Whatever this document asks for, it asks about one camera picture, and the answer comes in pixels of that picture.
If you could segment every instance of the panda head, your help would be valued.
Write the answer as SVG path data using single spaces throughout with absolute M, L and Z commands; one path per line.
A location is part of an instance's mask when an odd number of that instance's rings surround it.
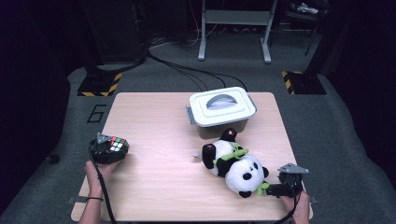
M 225 176 L 229 189 L 243 198 L 248 198 L 264 182 L 268 176 L 268 170 L 262 167 L 260 161 L 252 156 L 246 155 L 236 161 Z

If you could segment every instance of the panda plush toy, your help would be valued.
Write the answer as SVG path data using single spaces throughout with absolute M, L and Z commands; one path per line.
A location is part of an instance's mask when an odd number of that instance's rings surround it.
M 259 189 L 268 170 L 248 150 L 236 142 L 237 132 L 233 128 L 224 130 L 220 139 L 202 148 L 202 160 L 213 174 L 225 177 L 227 187 L 243 198 Z

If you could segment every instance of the panda ear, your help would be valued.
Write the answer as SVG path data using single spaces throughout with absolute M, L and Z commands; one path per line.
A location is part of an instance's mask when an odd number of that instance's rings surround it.
M 224 140 L 227 142 L 235 142 L 237 132 L 234 128 L 228 128 L 224 130 L 219 140 Z
M 251 195 L 251 191 L 239 191 L 239 195 L 241 195 L 242 198 L 248 198 Z
M 267 177 L 270 173 L 268 172 L 267 168 L 262 167 L 262 169 L 264 170 L 264 177 Z

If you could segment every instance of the gray carpet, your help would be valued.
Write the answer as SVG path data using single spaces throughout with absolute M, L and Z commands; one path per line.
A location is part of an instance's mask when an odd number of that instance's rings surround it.
M 150 52 L 169 62 L 240 78 L 248 91 L 269 91 L 277 100 L 290 143 L 300 166 L 310 170 L 304 176 L 308 193 L 319 202 L 313 205 L 311 223 L 394 223 L 396 193 L 384 172 L 365 155 L 346 106 L 325 76 L 319 75 L 326 95 L 288 94 L 282 70 L 304 71 L 319 37 L 308 56 L 308 39 L 280 33 L 270 48 L 273 62 L 263 62 L 257 34 L 221 35 L 208 40 L 206 58 L 198 62 L 199 44 L 185 47 L 168 44 Z M 124 64 L 103 66 L 119 68 Z M 69 76 L 70 101 L 64 133 L 53 150 L 61 160 L 43 161 L 18 196 L 0 217 L 0 223 L 74 223 L 70 214 L 84 178 L 88 143 L 101 132 L 115 95 L 122 91 L 192 91 L 200 89 L 179 72 L 151 59 L 123 73 L 112 96 L 81 97 L 77 89 L 86 73 L 78 69 Z M 210 90 L 223 88 L 213 77 L 194 73 Z M 227 87 L 241 86 L 223 77 Z M 104 112 L 100 122 L 87 122 L 93 108 Z

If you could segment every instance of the hand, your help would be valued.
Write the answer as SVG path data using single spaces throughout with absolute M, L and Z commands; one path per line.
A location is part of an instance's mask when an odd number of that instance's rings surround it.
M 306 224 L 309 223 L 310 197 L 305 191 L 302 191 L 300 195 L 297 195 L 297 200 L 299 197 L 300 201 L 297 203 L 296 210 L 294 211 L 293 222 L 294 224 Z M 281 196 L 280 200 L 283 204 L 285 204 L 286 210 L 288 210 L 288 212 L 294 208 L 293 198 Z
M 102 174 L 102 178 L 107 185 L 111 178 L 111 173 L 114 168 L 120 163 L 120 161 L 113 162 L 108 165 L 98 164 L 99 172 Z M 88 197 L 102 198 L 102 186 L 98 178 L 98 173 L 92 163 L 92 161 L 85 162 L 85 173 L 87 174 L 88 185 L 90 186 L 90 193 Z M 101 202 L 100 200 L 88 200 L 84 212 L 79 220 L 81 224 L 97 224 L 100 223 L 100 212 L 101 212 Z
M 111 178 L 111 173 L 119 163 L 120 161 L 116 161 L 107 165 L 98 164 L 99 172 L 102 174 L 105 184 L 108 183 Z M 88 185 L 90 186 L 90 194 L 88 196 L 101 198 L 103 193 L 102 186 L 100 184 L 98 173 L 96 172 L 92 161 L 85 162 L 85 173 L 87 174 Z

